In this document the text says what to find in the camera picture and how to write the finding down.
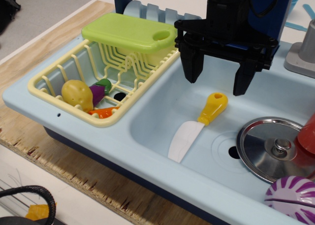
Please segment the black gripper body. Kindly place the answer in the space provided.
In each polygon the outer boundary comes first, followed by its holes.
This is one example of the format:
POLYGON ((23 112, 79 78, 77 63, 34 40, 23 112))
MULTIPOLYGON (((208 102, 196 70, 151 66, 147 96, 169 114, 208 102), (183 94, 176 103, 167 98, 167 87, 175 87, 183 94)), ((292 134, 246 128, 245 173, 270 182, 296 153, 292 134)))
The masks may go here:
POLYGON ((249 14, 258 19, 276 5, 273 0, 257 13, 253 0, 208 0, 206 19, 178 20, 176 47, 192 47, 208 56, 241 63, 256 62, 256 70, 269 67, 278 45, 275 37, 259 31, 249 22, 249 14))

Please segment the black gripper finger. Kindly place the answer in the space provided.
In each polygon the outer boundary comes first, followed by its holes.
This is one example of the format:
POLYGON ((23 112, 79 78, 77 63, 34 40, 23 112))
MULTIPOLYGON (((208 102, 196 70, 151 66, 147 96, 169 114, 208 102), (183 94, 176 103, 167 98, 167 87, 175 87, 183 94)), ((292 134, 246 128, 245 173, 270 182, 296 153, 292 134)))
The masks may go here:
POLYGON ((235 96, 244 95, 256 73, 256 62, 247 60, 240 63, 240 67, 235 74, 233 94, 235 96))
POLYGON ((204 54, 192 47, 183 47, 180 52, 185 78, 195 83, 203 70, 204 54))

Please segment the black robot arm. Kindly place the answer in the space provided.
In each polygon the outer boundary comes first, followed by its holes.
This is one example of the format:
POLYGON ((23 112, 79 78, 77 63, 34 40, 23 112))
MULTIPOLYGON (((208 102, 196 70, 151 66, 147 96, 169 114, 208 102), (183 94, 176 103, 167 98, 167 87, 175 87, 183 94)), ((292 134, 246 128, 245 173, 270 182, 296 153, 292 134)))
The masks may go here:
POLYGON ((201 74, 205 55, 239 63, 235 96, 246 93, 256 72, 270 68, 279 43, 249 24, 252 10, 252 0, 207 0, 206 19, 175 22, 175 46, 189 82, 195 83, 201 74))

